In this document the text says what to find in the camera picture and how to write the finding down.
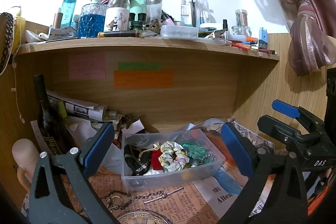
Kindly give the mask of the yellow sponge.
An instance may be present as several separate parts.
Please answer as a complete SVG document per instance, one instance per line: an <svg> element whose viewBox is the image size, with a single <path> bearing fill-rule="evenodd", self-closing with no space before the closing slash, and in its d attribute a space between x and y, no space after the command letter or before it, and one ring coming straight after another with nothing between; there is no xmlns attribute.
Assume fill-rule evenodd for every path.
<svg viewBox="0 0 336 224"><path fill-rule="evenodd" d="M196 181L199 179L199 171L198 170L186 170L181 173L181 178L183 181Z"/></svg>

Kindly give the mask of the red velvet pouch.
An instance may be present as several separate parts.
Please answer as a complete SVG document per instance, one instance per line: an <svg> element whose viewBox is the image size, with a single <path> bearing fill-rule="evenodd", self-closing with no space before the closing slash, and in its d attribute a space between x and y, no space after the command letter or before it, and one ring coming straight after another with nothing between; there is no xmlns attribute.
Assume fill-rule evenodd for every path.
<svg viewBox="0 0 336 224"><path fill-rule="evenodd" d="M162 155L162 152L160 149L154 150L151 154L151 166L153 170L164 170L163 166L161 166L161 163L159 161L159 157Z"/></svg>

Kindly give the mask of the floral fabric scrunchie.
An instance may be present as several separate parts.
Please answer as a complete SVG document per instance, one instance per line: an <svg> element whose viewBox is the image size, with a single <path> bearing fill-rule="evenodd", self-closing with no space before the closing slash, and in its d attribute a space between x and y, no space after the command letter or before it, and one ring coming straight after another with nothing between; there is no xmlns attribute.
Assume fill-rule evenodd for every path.
<svg viewBox="0 0 336 224"><path fill-rule="evenodd" d="M160 150L162 155L159 161L166 172L183 170L190 161L187 152L174 141L166 141L161 145Z"/></svg>

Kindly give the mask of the black cap with chains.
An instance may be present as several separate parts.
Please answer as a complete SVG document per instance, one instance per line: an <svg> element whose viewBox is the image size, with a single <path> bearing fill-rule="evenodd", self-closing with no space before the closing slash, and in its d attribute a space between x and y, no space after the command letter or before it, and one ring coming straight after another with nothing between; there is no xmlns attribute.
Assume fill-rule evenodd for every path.
<svg viewBox="0 0 336 224"><path fill-rule="evenodd" d="M145 152L145 149L126 144L123 155L127 166L132 171L132 176L143 176L149 171L152 151Z"/></svg>

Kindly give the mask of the cream mug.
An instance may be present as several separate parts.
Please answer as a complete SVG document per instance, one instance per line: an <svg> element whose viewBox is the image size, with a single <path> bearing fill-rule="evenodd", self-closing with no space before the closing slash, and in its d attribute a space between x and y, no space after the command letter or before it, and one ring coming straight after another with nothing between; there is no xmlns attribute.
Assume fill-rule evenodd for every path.
<svg viewBox="0 0 336 224"><path fill-rule="evenodd" d="M29 139L19 139L12 146L12 155L18 165L17 179L29 193L39 153Z"/></svg>

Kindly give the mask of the white paper sheet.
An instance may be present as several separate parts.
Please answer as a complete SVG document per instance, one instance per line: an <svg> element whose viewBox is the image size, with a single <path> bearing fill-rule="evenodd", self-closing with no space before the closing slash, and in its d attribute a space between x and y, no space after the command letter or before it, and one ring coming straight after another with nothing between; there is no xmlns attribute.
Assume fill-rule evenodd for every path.
<svg viewBox="0 0 336 224"><path fill-rule="evenodd" d="M97 172L113 144L114 136L113 124L105 122L95 135L89 137L80 148L70 149L69 154L77 157L77 164L85 178L89 178Z"/></svg>

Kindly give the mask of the pile of magazines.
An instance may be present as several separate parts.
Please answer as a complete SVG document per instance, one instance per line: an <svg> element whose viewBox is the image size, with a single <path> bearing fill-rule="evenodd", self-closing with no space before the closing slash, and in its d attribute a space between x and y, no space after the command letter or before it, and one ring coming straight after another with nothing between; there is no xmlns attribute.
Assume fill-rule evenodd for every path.
<svg viewBox="0 0 336 224"><path fill-rule="evenodd" d="M72 116L90 122L91 127L96 130L98 130L98 125L101 123L111 123L115 131L115 140L121 139L123 133L136 134L145 132L145 126L139 118L111 110L107 105L71 99L50 90L47 90L47 95L52 106L60 108L60 114L63 118Z"/></svg>

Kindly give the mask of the clear plastic bin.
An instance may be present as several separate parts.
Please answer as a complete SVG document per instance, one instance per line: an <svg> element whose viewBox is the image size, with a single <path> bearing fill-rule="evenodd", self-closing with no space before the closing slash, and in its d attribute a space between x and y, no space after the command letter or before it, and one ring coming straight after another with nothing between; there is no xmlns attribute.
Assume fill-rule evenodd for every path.
<svg viewBox="0 0 336 224"><path fill-rule="evenodd" d="M128 192L177 186L213 176L224 155L201 130L126 134L121 179Z"/></svg>

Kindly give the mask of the wooden shelf board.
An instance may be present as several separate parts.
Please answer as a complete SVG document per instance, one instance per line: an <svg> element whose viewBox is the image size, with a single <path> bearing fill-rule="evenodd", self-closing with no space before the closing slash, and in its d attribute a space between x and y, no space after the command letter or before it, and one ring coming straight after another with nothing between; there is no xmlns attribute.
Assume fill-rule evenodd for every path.
<svg viewBox="0 0 336 224"><path fill-rule="evenodd" d="M258 52L256 50L243 50L238 47L224 46L215 40L198 39L165 39L165 38L90 38L58 40L54 42L27 43L19 48L20 55L55 50L73 50L87 48L154 48L174 50L200 50L206 52L229 53L240 56L261 57L279 61L278 55Z"/></svg>

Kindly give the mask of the pink sticky note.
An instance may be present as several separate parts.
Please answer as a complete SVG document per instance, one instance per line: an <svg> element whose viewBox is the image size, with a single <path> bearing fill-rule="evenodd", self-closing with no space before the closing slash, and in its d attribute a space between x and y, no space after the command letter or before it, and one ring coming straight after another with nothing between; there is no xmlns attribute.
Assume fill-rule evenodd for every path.
<svg viewBox="0 0 336 224"><path fill-rule="evenodd" d="M106 78L106 54L86 53L69 55L69 79L99 80Z"/></svg>

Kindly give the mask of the orange sticky note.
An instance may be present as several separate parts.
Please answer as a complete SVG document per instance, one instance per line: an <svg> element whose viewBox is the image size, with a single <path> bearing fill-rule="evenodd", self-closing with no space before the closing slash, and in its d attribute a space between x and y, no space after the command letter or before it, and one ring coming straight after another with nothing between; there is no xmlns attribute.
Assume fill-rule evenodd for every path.
<svg viewBox="0 0 336 224"><path fill-rule="evenodd" d="M172 88L173 84L173 71L114 71L116 89Z"/></svg>

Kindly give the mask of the green sticky note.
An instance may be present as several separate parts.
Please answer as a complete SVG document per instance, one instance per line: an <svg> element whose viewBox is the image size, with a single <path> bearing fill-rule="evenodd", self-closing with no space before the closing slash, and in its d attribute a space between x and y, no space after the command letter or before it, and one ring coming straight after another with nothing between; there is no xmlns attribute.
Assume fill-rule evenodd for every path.
<svg viewBox="0 0 336 224"><path fill-rule="evenodd" d="M117 69L119 71L160 71L161 64L157 62L119 62Z"/></svg>

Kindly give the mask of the clear flat plastic box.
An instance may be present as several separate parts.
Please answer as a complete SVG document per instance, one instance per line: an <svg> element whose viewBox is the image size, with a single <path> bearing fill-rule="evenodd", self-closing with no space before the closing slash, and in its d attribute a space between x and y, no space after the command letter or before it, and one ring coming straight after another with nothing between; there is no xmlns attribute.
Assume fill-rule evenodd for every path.
<svg viewBox="0 0 336 224"><path fill-rule="evenodd" d="M161 26L160 35L172 39L197 39L198 32L199 29L196 27L164 25Z"/></svg>

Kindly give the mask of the blue patterned glass bottle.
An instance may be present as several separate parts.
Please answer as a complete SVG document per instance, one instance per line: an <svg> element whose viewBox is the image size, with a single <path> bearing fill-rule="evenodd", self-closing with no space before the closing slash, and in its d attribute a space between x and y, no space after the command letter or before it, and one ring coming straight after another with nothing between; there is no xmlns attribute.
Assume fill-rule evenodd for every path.
<svg viewBox="0 0 336 224"><path fill-rule="evenodd" d="M77 37L96 38L99 32L104 31L106 6L102 0L91 0L81 9Z"/></svg>

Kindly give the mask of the white label glass bottle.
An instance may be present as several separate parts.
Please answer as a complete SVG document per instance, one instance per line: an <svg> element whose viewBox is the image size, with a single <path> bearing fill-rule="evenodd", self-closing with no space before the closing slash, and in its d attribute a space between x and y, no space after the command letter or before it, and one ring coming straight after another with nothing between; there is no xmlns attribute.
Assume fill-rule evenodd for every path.
<svg viewBox="0 0 336 224"><path fill-rule="evenodd" d="M130 13L129 0L109 0L104 31L127 31Z"/></svg>

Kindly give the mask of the mint green pump bottle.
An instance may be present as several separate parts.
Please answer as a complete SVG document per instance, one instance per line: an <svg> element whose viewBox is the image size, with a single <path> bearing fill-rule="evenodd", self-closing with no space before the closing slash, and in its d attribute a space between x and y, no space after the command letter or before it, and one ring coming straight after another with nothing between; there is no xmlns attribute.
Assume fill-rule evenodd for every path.
<svg viewBox="0 0 336 224"><path fill-rule="evenodd" d="M145 0L130 0L129 29L132 29L133 22L145 24L146 17Z"/></svg>

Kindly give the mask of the light blue tall bottle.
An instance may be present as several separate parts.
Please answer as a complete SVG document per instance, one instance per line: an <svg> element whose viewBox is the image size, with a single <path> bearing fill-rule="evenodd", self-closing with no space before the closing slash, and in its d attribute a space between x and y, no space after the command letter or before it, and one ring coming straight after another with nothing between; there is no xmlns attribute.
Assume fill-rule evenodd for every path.
<svg viewBox="0 0 336 224"><path fill-rule="evenodd" d="M63 14L60 23L61 28L65 28L71 25L74 15L76 0L63 0L61 13Z"/></svg>

